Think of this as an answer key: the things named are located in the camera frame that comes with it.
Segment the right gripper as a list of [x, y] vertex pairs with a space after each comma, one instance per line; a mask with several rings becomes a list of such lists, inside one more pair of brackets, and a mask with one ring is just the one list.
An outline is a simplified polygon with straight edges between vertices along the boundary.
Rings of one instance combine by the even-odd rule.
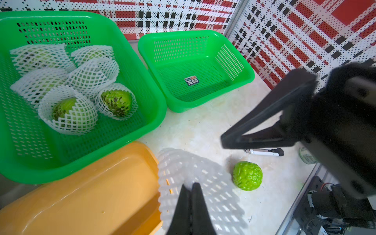
[[348, 63], [333, 69], [326, 86], [312, 98], [315, 88], [316, 75], [290, 71], [221, 135], [222, 147], [294, 146], [307, 125], [302, 143], [342, 187], [357, 199], [375, 195], [376, 68]]

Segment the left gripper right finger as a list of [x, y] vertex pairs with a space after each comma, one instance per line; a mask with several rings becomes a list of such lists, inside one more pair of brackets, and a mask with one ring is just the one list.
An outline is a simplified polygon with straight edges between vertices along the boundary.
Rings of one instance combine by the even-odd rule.
[[216, 235], [199, 183], [193, 184], [191, 209], [192, 235]]

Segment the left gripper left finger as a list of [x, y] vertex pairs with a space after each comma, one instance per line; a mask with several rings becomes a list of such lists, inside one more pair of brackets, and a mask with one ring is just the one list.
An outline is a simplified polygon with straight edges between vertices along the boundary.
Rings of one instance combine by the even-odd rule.
[[167, 235], [193, 235], [193, 189], [182, 185]]

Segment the white foam net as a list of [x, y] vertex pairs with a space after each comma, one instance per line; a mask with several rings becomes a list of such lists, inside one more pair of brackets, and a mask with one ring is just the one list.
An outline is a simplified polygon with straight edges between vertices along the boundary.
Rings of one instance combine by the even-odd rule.
[[51, 89], [40, 101], [37, 111], [45, 124], [66, 135], [89, 133], [98, 122], [94, 103], [68, 85]]
[[44, 68], [72, 72], [76, 66], [68, 56], [65, 46], [65, 44], [22, 46], [10, 51], [11, 60], [20, 75]]
[[26, 73], [10, 89], [37, 109], [42, 98], [53, 88], [66, 85], [68, 73], [63, 69], [44, 68]]
[[70, 56], [78, 66], [96, 58], [115, 58], [113, 48], [104, 45], [83, 47], [72, 52]]
[[99, 112], [115, 120], [128, 120], [138, 110], [135, 95], [120, 83], [112, 83], [95, 96]]
[[89, 99], [113, 84], [119, 74], [119, 65], [110, 58], [94, 58], [69, 73], [67, 84]]
[[159, 211], [168, 235], [243, 235], [247, 228], [226, 170], [181, 149], [158, 154]]

